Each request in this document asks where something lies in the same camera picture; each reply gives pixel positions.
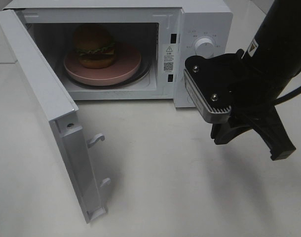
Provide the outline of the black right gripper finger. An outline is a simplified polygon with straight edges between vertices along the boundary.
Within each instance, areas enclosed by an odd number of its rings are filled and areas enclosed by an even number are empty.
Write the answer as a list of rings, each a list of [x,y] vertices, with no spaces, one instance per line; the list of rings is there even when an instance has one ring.
[[[286,159],[296,150],[275,107],[255,113],[254,130],[269,147],[271,160]]]
[[[251,126],[237,117],[230,117],[226,123],[213,124],[211,130],[211,138],[216,145],[224,145],[251,130]]]

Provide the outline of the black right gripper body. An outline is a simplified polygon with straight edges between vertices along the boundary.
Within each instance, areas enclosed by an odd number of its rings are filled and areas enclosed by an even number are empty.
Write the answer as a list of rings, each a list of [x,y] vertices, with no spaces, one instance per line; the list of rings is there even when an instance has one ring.
[[[272,108],[273,101],[296,75],[290,56],[243,50],[211,58],[210,123],[251,124]]]

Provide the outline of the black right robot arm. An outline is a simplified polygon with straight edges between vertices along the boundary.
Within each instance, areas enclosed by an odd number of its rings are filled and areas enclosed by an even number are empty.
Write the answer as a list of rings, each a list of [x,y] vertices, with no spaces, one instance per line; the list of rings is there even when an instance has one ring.
[[[271,149],[293,150],[276,105],[301,94],[301,86],[282,95],[301,72],[301,0],[276,0],[246,51],[239,50],[222,73],[221,87],[233,98],[226,123],[211,137],[226,144],[252,129]]]

